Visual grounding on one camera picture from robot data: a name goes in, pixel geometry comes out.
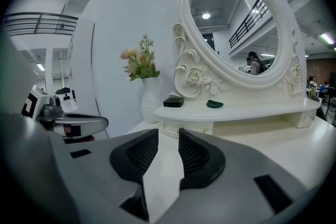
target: ceiling light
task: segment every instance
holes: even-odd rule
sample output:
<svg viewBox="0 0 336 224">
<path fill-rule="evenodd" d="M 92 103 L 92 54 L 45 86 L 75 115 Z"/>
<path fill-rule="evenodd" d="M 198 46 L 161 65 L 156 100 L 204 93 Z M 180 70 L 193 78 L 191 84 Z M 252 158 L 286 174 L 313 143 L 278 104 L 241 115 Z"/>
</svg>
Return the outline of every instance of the ceiling light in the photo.
<svg viewBox="0 0 336 224">
<path fill-rule="evenodd" d="M 209 19 L 209 18 L 210 18 L 210 14 L 209 14 L 209 13 L 204 13 L 204 14 L 202 15 L 202 18 L 203 18 L 203 19 Z"/>
<path fill-rule="evenodd" d="M 36 65 L 38 66 L 39 69 L 41 69 L 42 71 L 45 71 L 44 67 L 40 63 L 37 63 Z"/>
<path fill-rule="evenodd" d="M 323 38 L 329 44 L 334 44 L 334 41 L 327 34 L 321 35 L 321 38 Z"/>
<path fill-rule="evenodd" d="M 269 57 L 275 57 L 274 55 L 272 54 L 261 54 L 262 56 L 269 56 Z"/>
</svg>

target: person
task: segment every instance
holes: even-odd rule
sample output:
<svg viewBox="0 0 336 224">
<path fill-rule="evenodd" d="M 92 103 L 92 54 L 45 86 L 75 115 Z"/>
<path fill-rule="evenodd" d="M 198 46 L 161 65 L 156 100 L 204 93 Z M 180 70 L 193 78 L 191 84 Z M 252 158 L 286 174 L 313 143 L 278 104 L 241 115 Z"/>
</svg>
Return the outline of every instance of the person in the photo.
<svg viewBox="0 0 336 224">
<path fill-rule="evenodd" d="M 262 63 L 258 55 L 254 51 L 250 51 L 248 54 L 248 58 L 251 60 L 251 75 L 260 74 Z"/>
<path fill-rule="evenodd" d="M 310 81 L 310 84 L 313 84 L 315 88 L 317 88 L 317 79 L 313 77 L 313 80 Z"/>
<path fill-rule="evenodd" d="M 327 101 L 328 101 L 328 98 L 327 98 L 328 96 L 325 95 L 325 92 L 327 91 L 327 85 L 328 83 L 325 81 L 320 87 L 319 97 L 322 98 L 322 103 L 324 105 L 327 105 Z"/>
</svg>

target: white vase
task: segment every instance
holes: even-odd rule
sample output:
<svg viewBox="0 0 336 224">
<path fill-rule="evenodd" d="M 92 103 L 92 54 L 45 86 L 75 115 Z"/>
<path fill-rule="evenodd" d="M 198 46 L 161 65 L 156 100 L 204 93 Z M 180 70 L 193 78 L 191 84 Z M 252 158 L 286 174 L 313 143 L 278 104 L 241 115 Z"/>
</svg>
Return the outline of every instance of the white vase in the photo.
<svg viewBox="0 0 336 224">
<path fill-rule="evenodd" d="M 160 81 L 158 78 L 142 79 L 143 98 L 141 102 L 141 112 L 143 119 L 148 123 L 158 122 L 159 119 L 153 114 L 154 110 L 161 105 Z"/>
</svg>

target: black box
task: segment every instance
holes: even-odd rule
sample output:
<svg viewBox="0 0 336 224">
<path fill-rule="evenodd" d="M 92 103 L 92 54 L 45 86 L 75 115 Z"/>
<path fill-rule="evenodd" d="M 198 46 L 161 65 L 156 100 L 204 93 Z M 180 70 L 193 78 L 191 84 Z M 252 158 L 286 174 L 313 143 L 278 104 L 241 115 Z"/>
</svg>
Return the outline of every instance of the black box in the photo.
<svg viewBox="0 0 336 224">
<path fill-rule="evenodd" d="M 170 97 L 163 101 L 163 106 L 168 108 L 180 108 L 183 106 L 184 98 L 182 97 Z"/>
</svg>

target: balcony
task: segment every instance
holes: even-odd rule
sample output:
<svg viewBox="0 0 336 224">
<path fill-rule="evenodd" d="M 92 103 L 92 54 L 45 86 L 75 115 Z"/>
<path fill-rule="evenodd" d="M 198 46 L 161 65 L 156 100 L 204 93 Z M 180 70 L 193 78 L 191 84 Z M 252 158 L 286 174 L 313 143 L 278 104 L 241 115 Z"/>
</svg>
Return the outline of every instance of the balcony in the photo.
<svg viewBox="0 0 336 224">
<path fill-rule="evenodd" d="M 3 25 L 9 36 L 56 34 L 72 36 L 77 17 L 40 12 L 20 12 L 3 17 Z"/>
</svg>

